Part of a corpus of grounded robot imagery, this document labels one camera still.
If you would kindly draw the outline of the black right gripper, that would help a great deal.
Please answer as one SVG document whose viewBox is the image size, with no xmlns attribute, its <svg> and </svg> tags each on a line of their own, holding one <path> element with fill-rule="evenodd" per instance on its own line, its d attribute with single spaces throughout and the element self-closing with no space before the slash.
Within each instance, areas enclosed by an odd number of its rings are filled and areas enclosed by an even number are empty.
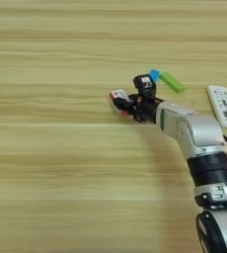
<svg viewBox="0 0 227 253">
<path fill-rule="evenodd" d="M 126 100 L 118 97 L 113 99 L 113 104 L 124 117 L 132 118 L 139 123 L 155 124 L 157 108 L 163 100 L 159 98 L 145 99 L 136 94 L 132 94 L 131 99 Z"/>
</svg>

